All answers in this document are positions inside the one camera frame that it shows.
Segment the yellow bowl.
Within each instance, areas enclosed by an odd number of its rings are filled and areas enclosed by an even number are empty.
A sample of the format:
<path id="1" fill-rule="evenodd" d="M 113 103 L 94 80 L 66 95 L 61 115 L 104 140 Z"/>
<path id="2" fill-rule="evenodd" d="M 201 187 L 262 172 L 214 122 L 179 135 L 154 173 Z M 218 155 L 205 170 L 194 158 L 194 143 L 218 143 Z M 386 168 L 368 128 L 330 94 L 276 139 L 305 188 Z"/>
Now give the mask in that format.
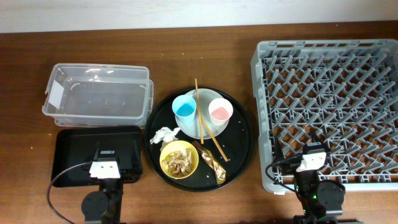
<path id="1" fill-rule="evenodd" d="M 162 161 L 165 159 L 165 157 L 170 152 L 181 151 L 181 150 L 184 150 L 184 149 L 191 149 L 192 150 L 192 157 L 193 157 L 193 163 L 194 163 L 193 171 L 192 171 L 191 174 L 188 174 L 186 177 L 172 177 L 169 174 L 169 172 L 167 171 L 166 167 L 164 165 L 162 165 Z M 160 159 L 159 159 L 159 164 L 160 164 L 160 167 L 161 167 L 162 171 L 167 176 L 169 176 L 170 178 L 173 178 L 173 179 L 184 179 L 184 178 L 187 178 L 190 175 L 192 175 L 196 171 L 196 169 L 198 167 L 198 162 L 199 162 L 199 156 L 198 156 L 198 152 L 197 152 L 196 148 L 191 143 L 189 143 L 187 141 L 173 141 L 173 142 L 167 144 L 163 148 L 163 150 L 162 150 L 162 152 L 160 154 Z"/>

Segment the clear plastic bin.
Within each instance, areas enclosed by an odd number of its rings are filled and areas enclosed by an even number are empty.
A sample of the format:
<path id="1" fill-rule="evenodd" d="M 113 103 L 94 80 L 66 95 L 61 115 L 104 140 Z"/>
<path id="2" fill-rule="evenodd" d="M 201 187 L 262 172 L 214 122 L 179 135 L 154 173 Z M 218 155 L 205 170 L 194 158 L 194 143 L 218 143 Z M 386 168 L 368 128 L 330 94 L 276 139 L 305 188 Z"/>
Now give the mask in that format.
<path id="1" fill-rule="evenodd" d="M 154 84 L 147 67 L 58 63 L 42 112 L 58 126 L 143 128 L 152 111 Z"/>

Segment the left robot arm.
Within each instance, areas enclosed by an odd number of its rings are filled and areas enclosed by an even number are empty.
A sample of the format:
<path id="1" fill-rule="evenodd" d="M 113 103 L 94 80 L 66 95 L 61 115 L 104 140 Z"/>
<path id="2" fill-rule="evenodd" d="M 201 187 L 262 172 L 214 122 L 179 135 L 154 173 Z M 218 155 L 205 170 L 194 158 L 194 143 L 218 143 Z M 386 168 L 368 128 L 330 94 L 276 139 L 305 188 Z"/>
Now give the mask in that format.
<path id="1" fill-rule="evenodd" d="M 99 183 L 99 189 L 81 203 L 85 223 L 119 223 L 124 184 L 137 182 L 143 174 L 140 148 L 135 142 L 110 150 L 97 144 L 89 173 Z"/>

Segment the grey dishwasher rack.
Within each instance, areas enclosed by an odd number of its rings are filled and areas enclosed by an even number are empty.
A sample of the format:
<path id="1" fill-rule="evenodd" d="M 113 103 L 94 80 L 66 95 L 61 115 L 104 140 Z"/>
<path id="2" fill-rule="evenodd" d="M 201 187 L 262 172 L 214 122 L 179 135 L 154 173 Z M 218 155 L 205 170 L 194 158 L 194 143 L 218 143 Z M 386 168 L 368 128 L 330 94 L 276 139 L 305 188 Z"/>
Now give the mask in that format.
<path id="1" fill-rule="evenodd" d="M 348 191 L 397 189 L 397 41 L 267 40 L 251 59 L 263 188 L 284 194 L 291 175 L 270 168 L 315 134 L 331 149 L 322 180 Z"/>

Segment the pink plastic cup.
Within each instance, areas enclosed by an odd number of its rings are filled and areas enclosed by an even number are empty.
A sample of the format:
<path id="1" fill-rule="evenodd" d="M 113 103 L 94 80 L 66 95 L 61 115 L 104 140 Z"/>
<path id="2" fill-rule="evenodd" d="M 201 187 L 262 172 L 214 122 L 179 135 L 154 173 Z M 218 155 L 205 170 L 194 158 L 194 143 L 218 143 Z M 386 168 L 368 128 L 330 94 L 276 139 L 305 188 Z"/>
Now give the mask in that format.
<path id="1" fill-rule="evenodd" d="M 209 104 L 208 112 L 210 121 L 216 126 L 221 126 L 229 121 L 233 114 L 233 106 L 225 98 L 216 98 Z"/>

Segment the wooden chopstick lower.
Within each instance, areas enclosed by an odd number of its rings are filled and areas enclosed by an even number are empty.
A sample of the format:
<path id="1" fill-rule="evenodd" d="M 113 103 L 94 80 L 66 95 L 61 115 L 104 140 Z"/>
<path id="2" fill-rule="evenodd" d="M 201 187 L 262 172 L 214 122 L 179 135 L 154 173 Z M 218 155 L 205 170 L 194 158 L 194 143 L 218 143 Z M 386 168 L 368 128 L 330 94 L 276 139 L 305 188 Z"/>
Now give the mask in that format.
<path id="1" fill-rule="evenodd" d="M 205 126 L 205 129 L 207 130 L 208 134 L 211 136 L 214 144 L 216 145 L 216 147 L 218 148 L 220 154 L 222 155 L 223 159 L 225 162 L 228 162 L 229 159 L 226 157 L 226 154 L 224 153 L 224 151 L 222 150 L 221 146 L 219 145 L 218 141 L 216 140 L 215 136 L 213 135 L 213 133 L 211 132 L 210 128 L 208 127 L 207 123 L 203 120 L 203 118 L 201 118 L 201 122 L 203 123 L 203 125 Z"/>

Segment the wooden chopstick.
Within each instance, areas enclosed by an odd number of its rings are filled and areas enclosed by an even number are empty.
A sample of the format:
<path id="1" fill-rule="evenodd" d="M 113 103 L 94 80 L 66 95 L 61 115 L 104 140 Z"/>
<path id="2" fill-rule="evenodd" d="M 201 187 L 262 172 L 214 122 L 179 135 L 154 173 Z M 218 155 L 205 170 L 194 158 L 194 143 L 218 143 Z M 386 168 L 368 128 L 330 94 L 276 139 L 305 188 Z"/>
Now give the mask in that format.
<path id="1" fill-rule="evenodd" d="M 197 98 L 197 114 L 198 114 L 199 127 L 200 127 L 200 143 L 203 144 L 204 143 L 203 124 L 202 124 L 202 119 L 201 119 L 200 97 L 199 97 L 199 91 L 198 91 L 198 82 L 197 82 L 196 78 L 195 78 L 195 90 L 196 90 L 196 98 Z"/>
<path id="2" fill-rule="evenodd" d="M 226 154 L 224 153 L 224 151 L 222 150 L 221 146 L 219 145 L 218 141 L 216 140 L 215 136 L 213 135 L 213 133 L 211 132 L 210 128 L 208 127 L 207 123 L 203 120 L 203 118 L 201 118 L 201 122 L 203 123 L 203 125 L 205 126 L 205 129 L 207 130 L 208 134 L 211 136 L 214 144 L 216 145 L 216 147 L 218 148 L 220 154 L 222 155 L 223 159 L 225 162 L 228 162 L 229 159 L 226 157 Z"/>

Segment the round black tray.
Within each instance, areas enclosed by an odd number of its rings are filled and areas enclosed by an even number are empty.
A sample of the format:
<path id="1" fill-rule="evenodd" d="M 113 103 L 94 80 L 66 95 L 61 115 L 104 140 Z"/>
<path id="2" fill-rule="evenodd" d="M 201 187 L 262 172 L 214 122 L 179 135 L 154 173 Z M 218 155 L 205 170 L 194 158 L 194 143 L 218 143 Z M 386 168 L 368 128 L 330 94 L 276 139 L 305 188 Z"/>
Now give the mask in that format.
<path id="1" fill-rule="evenodd" d="M 215 172 L 200 157 L 196 171 L 187 178 L 173 179 L 167 176 L 161 169 L 159 164 L 161 143 L 151 144 L 150 139 L 155 136 L 155 132 L 160 128 L 168 127 L 170 129 L 177 128 L 175 114 L 172 111 L 173 100 L 180 95 L 190 95 L 196 97 L 194 88 L 187 88 L 177 91 L 164 98 L 150 114 L 146 126 L 144 136 L 144 152 L 149 164 L 157 175 L 166 183 L 181 190 L 191 192 L 206 192 L 222 188 L 234 181 L 247 167 L 251 156 L 254 152 L 254 135 L 252 131 L 249 116 L 241 104 L 228 94 L 212 89 L 218 92 L 222 98 L 230 101 L 233 106 L 233 114 L 228 121 L 225 130 L 215 136 L 222 150 L 229 159 L 225 162 L 218 148 L 206 130 L 204 134 L 204 148 L 211 151 L 216 160 L 226 170 L 226 181 L 218 185 L 216 183 Z"/>

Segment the grey round plate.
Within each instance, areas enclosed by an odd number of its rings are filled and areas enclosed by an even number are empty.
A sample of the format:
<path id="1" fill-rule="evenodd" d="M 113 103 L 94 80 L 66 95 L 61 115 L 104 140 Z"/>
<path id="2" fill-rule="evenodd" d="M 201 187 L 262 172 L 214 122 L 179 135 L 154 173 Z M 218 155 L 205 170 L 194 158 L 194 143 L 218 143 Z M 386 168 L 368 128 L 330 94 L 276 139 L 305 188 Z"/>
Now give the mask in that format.
<path id="1" fill-rule="evenodd" d="M 225 128 L 228 125 L 228 121 L 225 122 L 225 124 L 222 124 L 220 126 L 217 126 L 211 122 L 210 119 L 210 114 L 208 112 L 208 107 L 211 103 L 216 98 L 222 98 L 222 96 L 211 89 L 206 89 L 206 88 L 199 88 L 199 99 L 200 99 L 200 108 L 201 108 L 201 115 L 202 118 L 205 120 L 206 124 L 208 125 L 210 131 L 214 136 L 217 136 L 221 134 Z M 183 133 L 185 133 L 187 136 L 194 138 L 194 139 L 200 139 L 200 125 L 198 121 L 198 115 L 195 114 L 193 121 L 189 123 L 184 123 L 180 121 L 175 115 L 175 120 L 177 122 L 178 127 L 181 129 Z"/>

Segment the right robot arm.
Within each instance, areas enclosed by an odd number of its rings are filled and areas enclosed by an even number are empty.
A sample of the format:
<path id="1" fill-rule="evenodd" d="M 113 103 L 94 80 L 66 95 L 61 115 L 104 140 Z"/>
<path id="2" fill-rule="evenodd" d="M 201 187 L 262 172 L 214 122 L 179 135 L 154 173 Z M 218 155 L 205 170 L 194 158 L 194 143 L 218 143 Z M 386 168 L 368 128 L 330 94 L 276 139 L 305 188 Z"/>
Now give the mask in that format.
<path id="1" fill-rule="evenodd" d="M 334 180 L 320 180 L 318 171 L 326 165 L 331 149 L 315 134 L 311 142 L 304 144 L 302 152 L 286 158 L 277 137 L 275 158 L 269 167 L 281 168 L 282 174 L 294 177 L 294 192 L 302 204 L 303 215 L 296 215 L 292 223 L 337 223 L 343 213 L 342 204 L 346 193 L 344 185 Z"/>

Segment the white tissue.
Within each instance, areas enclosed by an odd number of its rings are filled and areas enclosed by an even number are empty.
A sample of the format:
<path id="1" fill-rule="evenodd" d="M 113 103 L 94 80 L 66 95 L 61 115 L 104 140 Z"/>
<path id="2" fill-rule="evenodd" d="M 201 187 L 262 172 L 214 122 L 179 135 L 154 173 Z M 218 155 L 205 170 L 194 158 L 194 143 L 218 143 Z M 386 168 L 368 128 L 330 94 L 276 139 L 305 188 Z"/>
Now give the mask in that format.
<path id="1" fill-rule="evenodd" d="M 172 142 L 176 141 L 178 138 L 176 135 L 180 131 L 180 128 L 170 129 L 168 127 L 163 127 L 155 132 L 155 136 L 150 140 L 151 144 L 157 144 L 159 142 Z"/>

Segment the wooden chopstick upper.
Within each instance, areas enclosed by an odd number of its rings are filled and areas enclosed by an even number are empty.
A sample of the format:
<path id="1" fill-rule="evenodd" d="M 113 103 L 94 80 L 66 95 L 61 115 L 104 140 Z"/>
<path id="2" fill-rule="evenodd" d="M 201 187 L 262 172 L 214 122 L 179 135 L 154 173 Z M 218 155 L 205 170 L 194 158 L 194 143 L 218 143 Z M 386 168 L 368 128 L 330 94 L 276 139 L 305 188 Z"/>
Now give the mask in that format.
<path id="1" fill-rule="evenodd" d="M 197 98 L 197 114 L 198 114 L 199 127 L 200 127 L 200 143 L 203 144 L 204 143 L 203 124 L 202 124 L 202 119 L 201 119 L 200 97 L 199 97 L 199 91 L 198 91 L 198 82 L 197 82 L 196 78 L 195 78 L 195 90 L 196 90 L 196 98 Z"/>

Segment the food scraps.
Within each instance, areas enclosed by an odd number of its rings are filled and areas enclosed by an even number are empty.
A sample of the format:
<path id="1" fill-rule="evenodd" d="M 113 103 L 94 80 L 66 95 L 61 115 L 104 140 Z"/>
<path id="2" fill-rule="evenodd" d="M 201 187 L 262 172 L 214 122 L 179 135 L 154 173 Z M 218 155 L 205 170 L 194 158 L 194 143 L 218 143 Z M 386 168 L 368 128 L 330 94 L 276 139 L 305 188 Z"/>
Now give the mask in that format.
<path id="1" fill-rule="evenodd" d="M 193 171 L 193 157 L 191 149 L 170 152 L 162 161 L 172 177 L 186 177 Z"/>

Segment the gold foil wrapper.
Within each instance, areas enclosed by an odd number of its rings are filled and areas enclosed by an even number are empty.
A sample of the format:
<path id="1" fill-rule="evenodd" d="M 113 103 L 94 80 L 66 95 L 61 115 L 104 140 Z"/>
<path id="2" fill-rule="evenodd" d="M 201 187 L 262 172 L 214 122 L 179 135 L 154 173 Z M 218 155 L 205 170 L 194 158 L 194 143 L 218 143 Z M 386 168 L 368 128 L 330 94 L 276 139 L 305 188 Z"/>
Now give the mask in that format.
<path id="1" fill-rule="evenodd" d="M 204 148 L 199 142 L 193 141 L 192 145 L 197 149 L 198 153 L 208 164 L 208 166 L 214 170 L 216 183 L 218 185 L 223 184 L 226 181 L 226 170 L 215 159 L 214 155 L 208 149 Z"/>

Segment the blue plastic cup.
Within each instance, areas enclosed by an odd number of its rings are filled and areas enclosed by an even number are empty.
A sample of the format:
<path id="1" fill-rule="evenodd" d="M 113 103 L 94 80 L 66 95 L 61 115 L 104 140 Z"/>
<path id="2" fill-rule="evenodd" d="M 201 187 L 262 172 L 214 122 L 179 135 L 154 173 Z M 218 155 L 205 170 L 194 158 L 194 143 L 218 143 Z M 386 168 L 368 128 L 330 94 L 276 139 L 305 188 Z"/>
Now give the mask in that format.
<path id="1" fill-rule="evenodd" d="M 197 103 L 190 95 L 180 95 L 172 102 L 172 111 L 177 119 L 183 123 L 194 120 Z"/>

